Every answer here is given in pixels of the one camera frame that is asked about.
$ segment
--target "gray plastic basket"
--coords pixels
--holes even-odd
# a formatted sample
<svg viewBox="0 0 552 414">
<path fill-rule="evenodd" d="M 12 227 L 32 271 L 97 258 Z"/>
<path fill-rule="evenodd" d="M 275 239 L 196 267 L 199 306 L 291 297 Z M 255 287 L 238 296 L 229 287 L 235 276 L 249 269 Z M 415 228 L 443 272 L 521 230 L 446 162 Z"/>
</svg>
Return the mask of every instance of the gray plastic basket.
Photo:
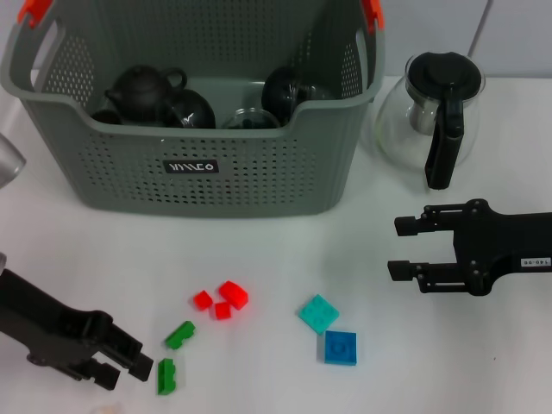
<svg viewBox="0 0 552 414">
<path fill-rule="evenodd" d="M 35 25 L 27 13 L 13 28 L 1 82 L 90 206 L 201 217 L 316 214 L 341 198 L 380 89 L 383 30 L 374 18 L 368 28 L 370 15 L 361 0 L 53 0 Z M 57 37 L 32 84 L 55 23 Z M 264 80 L 282 65 L 314 73 L 340 99 L 303 103 L 288 125 L 270 130 L 92 120 L 104 91 L 136 64 L 182 67 L 218 125 L 259 106 Z M 180 171 L 176 161 L 188 160 L 215 160 L 218 172 Z M 169 173 L 175 167 L 179 173 Z"/>
</svg>

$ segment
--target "black coffee pot handle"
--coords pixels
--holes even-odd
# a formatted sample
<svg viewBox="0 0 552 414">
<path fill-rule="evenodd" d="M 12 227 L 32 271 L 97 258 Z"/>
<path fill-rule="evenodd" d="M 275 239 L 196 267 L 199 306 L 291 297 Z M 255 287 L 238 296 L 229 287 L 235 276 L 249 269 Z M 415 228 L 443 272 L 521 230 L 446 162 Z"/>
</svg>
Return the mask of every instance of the black coffee pot handle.
<svg viewBox="0 0 552 414">
<path fill-rule="evenodd" d="M 463 138 L 464 102 L 451 89 L 445 93 L 437 109 L 433 142 L 425 164 L 425 176 L 430 188 L 449 188 Z"/>
<path fill-rule="evenodd" d="M 175 91 L 181 91 L 186 87 L 186 84 L 188 83 L 188 77 L 186 73 L 177 67 L 171 67 L 169 69 L 165 69 L 163 72 L 161 72 L 161 76 L 163 78 L 169 78 L 172 75 L 179 75 L 180 76 L 180 83 L 176 86 L 173 86 L 173 89 Z"/>
</svg>

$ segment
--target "teapot lid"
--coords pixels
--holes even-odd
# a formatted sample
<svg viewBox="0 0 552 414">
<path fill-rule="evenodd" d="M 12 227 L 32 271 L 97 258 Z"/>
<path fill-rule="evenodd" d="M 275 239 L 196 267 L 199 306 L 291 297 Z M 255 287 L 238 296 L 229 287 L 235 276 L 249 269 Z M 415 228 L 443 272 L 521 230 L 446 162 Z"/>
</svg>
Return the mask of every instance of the teapot lid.
<svg viewBox="0 0 552 414">
<path fill-rule="evenodd" d="M 134 66 L 128 69 L 116 82 L 115 89 L 127 92 L 147 92 L 159 87 L 162 77 L 151 66 Z"/>
<path fill-rule="evenodd" d="M 407 68 L 409 94 L 417 92 L 415 100 L 428 97 L 441 101 L 445 91 L 451 89 L 460 99 L 467 101 L 480 92 L 480 69 L 466 56 L 458 53 L 423 53 L 414 58 Z"/>
</svg>

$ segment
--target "white table surface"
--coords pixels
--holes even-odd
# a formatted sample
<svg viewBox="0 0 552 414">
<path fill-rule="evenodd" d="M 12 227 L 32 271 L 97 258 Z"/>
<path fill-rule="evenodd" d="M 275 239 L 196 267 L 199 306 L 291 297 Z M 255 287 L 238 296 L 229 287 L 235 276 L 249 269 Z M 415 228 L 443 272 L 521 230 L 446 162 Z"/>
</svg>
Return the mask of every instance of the white table surface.
<svg viewBox="0 0 552 414">
<path fill-rule="evenodd" d="M 375 107 L 395 78 L 387 78 Z M 489 79 L 474 152 L 447 191 L 428 193 L 374 151 L 357 149 L 342 201 L 320 216 L 192 220 L 91 210 L 77 199 L 21 104 L 0 91 L 0 131 L 28 158 L 0 191 L 8 267 L 58 300 L 99 309 L 172 357 L 178 390 L 155 395 L 121 374 L 115 391 L 25 360 L 0 335 L 2 413 L 546 413 L 552 410 L 552 275 L 502 278 L 484 298 L 392 282 L 388 260 L 454 261 L 452 234 L 396 236 L 396 216 L 486 198 L 506 214 L 552 211 L 552 80 Z M 250 303 L 225 322 L 190 298 L 226 279 Z M 298 317 L 320 293 L 358 333 L 357 367 L 323 364 Z M 196 335 L 161 342 L 184 320 Z"/>
</svg>

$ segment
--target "glass coffee pot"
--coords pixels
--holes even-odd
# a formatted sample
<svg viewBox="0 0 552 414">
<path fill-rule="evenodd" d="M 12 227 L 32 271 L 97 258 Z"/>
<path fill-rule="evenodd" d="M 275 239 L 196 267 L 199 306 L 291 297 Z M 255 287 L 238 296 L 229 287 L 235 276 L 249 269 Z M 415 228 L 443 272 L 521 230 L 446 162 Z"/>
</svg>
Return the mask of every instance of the glass coffee pot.
<svg viewBox="0 0 552 414">
<path fill-rule="evenodd" d="M 485 75 L 465 56 L 412 57 L 376 118 L 381 148 L 400 165 L 424 170 L 429 188 L 448 188 L 474 146 L 484 88 Z"/>
</svg>

